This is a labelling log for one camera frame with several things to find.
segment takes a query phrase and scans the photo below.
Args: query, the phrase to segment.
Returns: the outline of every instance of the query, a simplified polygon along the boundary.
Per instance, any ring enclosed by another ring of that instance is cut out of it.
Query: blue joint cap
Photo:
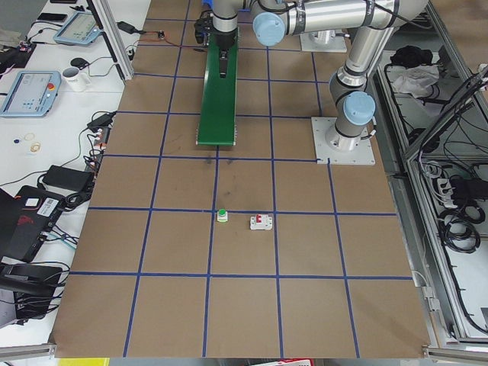
[[[354,91],[344,101],[344,114],[356,126],[368,124],[375,109],[374,99],[363,91]]]
[[[252,29],[260,44],[274,46],[284,37],[284,22],[272,13],[261,13],[252,22]]]

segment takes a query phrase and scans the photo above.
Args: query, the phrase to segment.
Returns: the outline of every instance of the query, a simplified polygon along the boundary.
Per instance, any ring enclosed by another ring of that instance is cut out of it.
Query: green conveyor belt
[[[236,138],[237,42],[228,52],[227,77],[219,75],[219,48],[212,35],[208,46],[198,145],[232,146]]]

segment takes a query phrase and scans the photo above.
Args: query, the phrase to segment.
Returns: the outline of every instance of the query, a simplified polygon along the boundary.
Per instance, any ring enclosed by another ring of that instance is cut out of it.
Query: cup
[[[74,92],[83,92],[90,82],[90,78],[77,67],[69,67],[63,70],[63,79]]]

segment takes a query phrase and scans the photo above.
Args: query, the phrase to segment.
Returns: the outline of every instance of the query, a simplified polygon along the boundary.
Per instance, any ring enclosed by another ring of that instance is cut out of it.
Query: red and white object
[[[271,230],[273,229],[273,217],[263,213],[258,213],[251,217],[251,230]]]
[[[310,358],[292,358],[290,360],[282,360],[275,362],[268,362],[267,364],[256,364],[254,366],[313,366],[313,361]]]

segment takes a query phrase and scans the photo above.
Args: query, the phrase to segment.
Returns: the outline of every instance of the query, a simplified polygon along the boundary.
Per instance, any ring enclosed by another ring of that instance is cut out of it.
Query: mounting plate
[[[370,140],[361,140],[351,152],[340,152],[332,149],[326,142],[327,130],[336,122],[335,117],[312,117],[313,142],[318,164],[333,165],[374,165],[374,154]],[[364,129],[362,136],[367,136]]]
[[[335,32],[344,33],[342,29],[336,29]],[[344,37],[340,36],[332,38],[328,44],[321,44],[311,40],[309,33],[304,33],[300,35],[300,42],[302,45],[302,51],[337,53],[346,53],[348,51],[348,48],[345,45]]]

